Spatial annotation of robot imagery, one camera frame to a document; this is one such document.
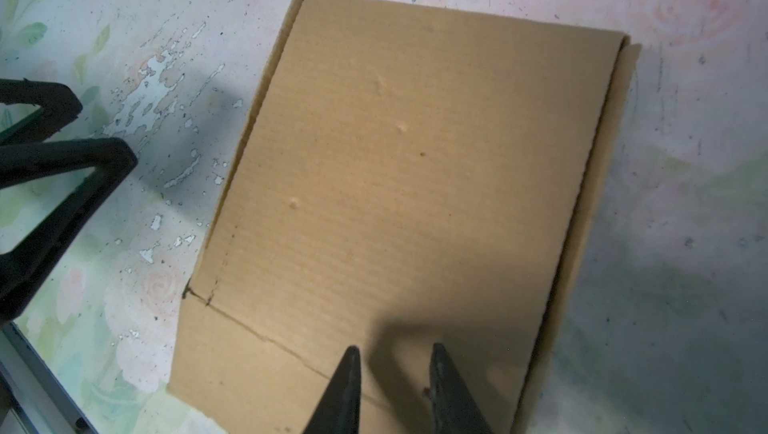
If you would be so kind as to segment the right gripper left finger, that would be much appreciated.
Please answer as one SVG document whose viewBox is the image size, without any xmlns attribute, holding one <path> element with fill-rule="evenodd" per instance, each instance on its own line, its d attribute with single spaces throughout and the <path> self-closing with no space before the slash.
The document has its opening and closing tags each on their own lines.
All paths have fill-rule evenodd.
<svg viewBox="0 0 768 434">
<path fill-rule="evenodd" d="M 357 346 L 351 345 L 345 350 L 303 433 L 358 434 L 361 388 L 361 353 Z"/>
</svg>

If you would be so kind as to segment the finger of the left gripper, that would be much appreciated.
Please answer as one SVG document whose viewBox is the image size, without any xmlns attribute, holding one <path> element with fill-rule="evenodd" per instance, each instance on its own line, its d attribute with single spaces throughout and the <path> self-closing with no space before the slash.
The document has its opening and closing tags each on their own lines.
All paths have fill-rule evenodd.
<svg viewBox="0 0 768 434">
<path fill-rule="evenodd" d="M 3 189 L 65 172 L 92 172 L 13 249 L 1 255 L 1 320 L 18 317 L 40 289 L 88 219 L 136 168 L 120 138 L 4 145 Z"/>
<path fill-rule="evenodd" d="M 83 106 L 65 84 L 33 80 L 1 80 L 2 104 L 37 106 L 32 113 L 1 132 L 1 144 L 44 142 L 74 122 Z"/>
</svg>

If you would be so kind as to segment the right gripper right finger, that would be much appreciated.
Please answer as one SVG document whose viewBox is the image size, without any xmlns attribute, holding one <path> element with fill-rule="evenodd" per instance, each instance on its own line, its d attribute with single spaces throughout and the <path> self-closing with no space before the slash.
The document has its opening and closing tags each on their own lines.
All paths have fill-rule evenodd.
<svg viewBox="0 0 768 434">
<path fill-rule="evenodd" d="M 442 343 L 435 343 L 429 364 L 429 400 L 433 433 L 488 434 L 491 427 Z"/>
</svg>

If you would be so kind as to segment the brown cardboard box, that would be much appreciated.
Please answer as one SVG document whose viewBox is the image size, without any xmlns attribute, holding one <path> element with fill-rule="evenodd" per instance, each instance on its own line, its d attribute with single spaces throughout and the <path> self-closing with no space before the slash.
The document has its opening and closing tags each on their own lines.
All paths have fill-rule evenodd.
<svg viewBox="0 0 768 434">
<path fill-rule="evenodd" d="M 360 349 L 364 433 L 431 429 L 442 343 L 523 433 L 640 46 L 614 30 L 292 0 L 180 304 L 169 392 L 298 433 Z"/>
</svg>

